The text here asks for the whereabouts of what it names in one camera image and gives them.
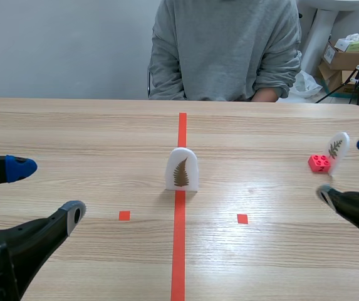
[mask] white fern block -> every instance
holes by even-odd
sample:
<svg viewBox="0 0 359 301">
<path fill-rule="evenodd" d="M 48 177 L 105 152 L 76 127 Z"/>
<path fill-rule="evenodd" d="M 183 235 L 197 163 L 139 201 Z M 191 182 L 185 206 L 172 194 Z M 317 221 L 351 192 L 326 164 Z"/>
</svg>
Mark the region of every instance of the white fern block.
<svg viewBox="0 0 359 301">
<path fill-rule="evenodd" d="M 165 188 L 178 191 L 199 190 L 199 166 L 190 149 L 178 147 L 171 152 L 165 170 Z"/>
<path fill-rule="evenodd" d="M 341 132 L 337 133 L 332 139 L 328 142 L 324 155 L 331 162 L 331 168 L 328 171 L 328 174 L 332 176 L 338 166 L 340 165 L 343 158 L 346 156 L 346 153 L 349 151 L 350 147 L 350 138 L 347 133 Z"/>
</svg>

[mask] white sink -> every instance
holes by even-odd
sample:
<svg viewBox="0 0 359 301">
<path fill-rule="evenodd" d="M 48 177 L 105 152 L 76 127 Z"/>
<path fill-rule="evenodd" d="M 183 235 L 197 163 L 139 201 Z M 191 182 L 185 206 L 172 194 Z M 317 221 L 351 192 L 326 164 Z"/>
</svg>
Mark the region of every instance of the white sink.
<svg viewBox="0 0 359 301">
<path fill-rule="evenodd" d="M 302 50 L 302 70 L 315 75 L 320 64 L 335 19 L 340 11 L 356 11 L 359 0 L 299 0 L 301 3 L 316 8 L 317 15 L 310 29 L 308 40 Z"/>
<path fill-rule="evenodd" d="M 325 11 L 357 11 L 359 9 L 359 0 L 301 0 L 300 2 Z"/>
</svg>

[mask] red tape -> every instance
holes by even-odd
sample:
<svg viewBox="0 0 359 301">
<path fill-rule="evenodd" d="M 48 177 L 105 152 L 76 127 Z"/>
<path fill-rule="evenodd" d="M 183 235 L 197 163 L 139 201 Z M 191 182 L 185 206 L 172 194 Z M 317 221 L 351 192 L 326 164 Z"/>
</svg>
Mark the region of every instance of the red tape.
<svg viewBox="0 0 359 301">
<path fill-rule="evenodd" d="M 179 114 L 178 147 L 186 147 L 186 113 Z M 186 192 L 175 192 L 171 301 L 185 301 Z"/>
</svg>

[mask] hand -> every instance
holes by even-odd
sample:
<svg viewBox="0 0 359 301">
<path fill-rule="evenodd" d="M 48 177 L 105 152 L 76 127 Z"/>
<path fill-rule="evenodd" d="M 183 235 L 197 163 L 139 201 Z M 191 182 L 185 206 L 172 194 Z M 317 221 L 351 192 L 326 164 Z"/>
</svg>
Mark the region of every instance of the hand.
<svg viewBox="0 0 359 301">
<path fill-rule="evenodd" d="M 276 102 L 277 100 L 278 96 L 273 88 L 262 88 L 252 98 L 252 102 Z"/>
</svg>

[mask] chair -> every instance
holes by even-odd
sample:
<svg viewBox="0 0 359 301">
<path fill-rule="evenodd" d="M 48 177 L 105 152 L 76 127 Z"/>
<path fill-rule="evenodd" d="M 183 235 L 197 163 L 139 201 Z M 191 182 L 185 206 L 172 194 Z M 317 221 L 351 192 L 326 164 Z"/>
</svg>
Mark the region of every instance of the chair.
<svg viewBox="0 0 359 301">
<path fill-rule="evenodd" d="M 150 94 L 152 92 L 151 84 L 150 84 L 151 77 L 152 77 L 152 74 L 150 73 L 150 70 L 147 67 L 147 97 L 150 97 Z"/>
</svg>

